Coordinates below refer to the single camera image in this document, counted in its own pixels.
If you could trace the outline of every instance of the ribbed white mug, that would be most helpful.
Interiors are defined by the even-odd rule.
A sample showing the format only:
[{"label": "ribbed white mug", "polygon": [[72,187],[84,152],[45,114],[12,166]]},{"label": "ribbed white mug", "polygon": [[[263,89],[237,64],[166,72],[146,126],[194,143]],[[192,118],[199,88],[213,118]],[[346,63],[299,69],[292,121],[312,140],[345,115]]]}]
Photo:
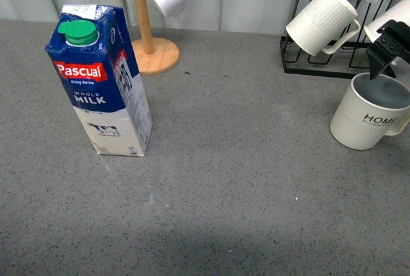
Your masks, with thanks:
[{"label": "ribbed white mug", "polygon": [[[360,31],[356,17],[356,9],[347,0],[312,0],[286,26],[286,30],[292,40],[308,54],[314,56],[320,51],[333,54]],[[356,27],[327,48],[326,45],[339,38],[343,29],[351,23]]]},{"label": "ribbed white mug", "polygon": [[401,133],[410,121],[410,90],[384,74],[373,80],[369,76],[353,77],[330,125],[335,139],[356,150]]}]

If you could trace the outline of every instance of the pascual milk carton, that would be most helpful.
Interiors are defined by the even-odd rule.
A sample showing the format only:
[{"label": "pascual milk carton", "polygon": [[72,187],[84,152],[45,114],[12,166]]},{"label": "pascual milk carton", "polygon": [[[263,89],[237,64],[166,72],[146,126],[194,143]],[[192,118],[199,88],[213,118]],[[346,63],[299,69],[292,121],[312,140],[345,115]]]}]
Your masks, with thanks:
[{"label": "pascual milk carton", "polygon": [[152,120],[123,9],[65,5],[45,50],[98,154],[143,156]]}]

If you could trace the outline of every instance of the black metal mug rack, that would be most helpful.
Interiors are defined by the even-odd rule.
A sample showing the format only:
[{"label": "black metal mug rack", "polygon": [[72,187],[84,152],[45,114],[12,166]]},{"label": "black metal mug rack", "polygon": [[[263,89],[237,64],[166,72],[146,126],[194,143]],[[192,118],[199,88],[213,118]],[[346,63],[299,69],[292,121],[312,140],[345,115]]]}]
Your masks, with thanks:
[{"label": "black metal mug rack", "polygon": [[[363,32],[363,26],[366,23],[370,23],[374,19],[377,18],[378,15],[381,15],[386,10],[388,10],[393,2],[393,0],[388,1],[387,8],[385,10],[382,9],[382,5],[387,3],[386,0],[348,0],[354,6],[355,9],[358,7],[364,8],[365,14],[361,23],[361,29],[356,38],[356,41],[348,41],[343,44],[340,51],[332,55],[326,55],[322,53],[317,57],[313,58],[313,56],[308,55],[305,53],[301,48],[297,46],[297,44],[291,39],[291,37],[287,34],[286,36],[282,36],[280,40],[280,49],[281,49],[281,56],[282,56],[282,63],[283,69],[285,73],[289,74],[302,74],[302,75],[309,75],[309,76],[325,76],[325,77],[338,77],[338,78],[345,78],[351,79],[356,74],[363,72],[363,70],[368,70],[368,62],[365,59],[365,49],[370,45],[370,42],[366,42],[366,34]],[[295,0],[293,5],[293,9],[290,16],[290,21],[296,16],[297,9],[299,7],[300,0]],[[377,5],[377,10],[373,14],[373,17],[369,17],[370,8],[374,4]],[[345,28],[342,32],[342,37],[345,33],[348,33],[350,26]],[[329,43],[329,45],[333,45],[336,41],[333,40]],[[334,70],[324,70],[328,67],[332,61],[338,60],[339,65],[342,61],[345,64],[345,71],[334,71]],[[392,69],[388,67],[385,72],[395,77]]]}]

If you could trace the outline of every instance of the gray countertop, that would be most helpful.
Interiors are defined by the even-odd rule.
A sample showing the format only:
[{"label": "gray countertop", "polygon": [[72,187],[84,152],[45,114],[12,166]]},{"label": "gray countertop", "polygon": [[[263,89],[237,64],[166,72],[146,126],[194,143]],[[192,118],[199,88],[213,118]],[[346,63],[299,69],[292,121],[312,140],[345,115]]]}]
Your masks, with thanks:
[{"label": "gray countertop", "polygon": [[0,21],[1,275],[410,274],[410,127],[339,144],[348,79],[285,74],[276,36],[154,30],[181,57],[143,77],[146,155],[99,156],[54,27]]}]

